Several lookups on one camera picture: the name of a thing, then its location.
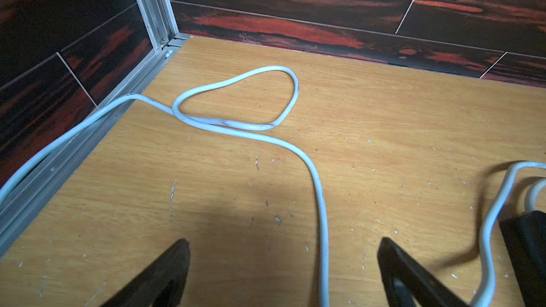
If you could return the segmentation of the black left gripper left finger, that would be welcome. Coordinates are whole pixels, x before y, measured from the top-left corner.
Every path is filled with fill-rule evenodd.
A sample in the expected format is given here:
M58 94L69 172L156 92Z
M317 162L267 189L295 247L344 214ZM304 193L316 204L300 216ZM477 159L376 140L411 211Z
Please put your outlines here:
M179 239L104 306L179 306L189 273L189 243Z

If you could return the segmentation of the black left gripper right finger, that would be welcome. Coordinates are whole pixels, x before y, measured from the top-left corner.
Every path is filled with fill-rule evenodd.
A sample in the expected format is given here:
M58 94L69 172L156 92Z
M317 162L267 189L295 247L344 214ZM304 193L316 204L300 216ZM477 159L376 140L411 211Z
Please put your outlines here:
M381 240L378 264L389 306L466 306L389 237Z

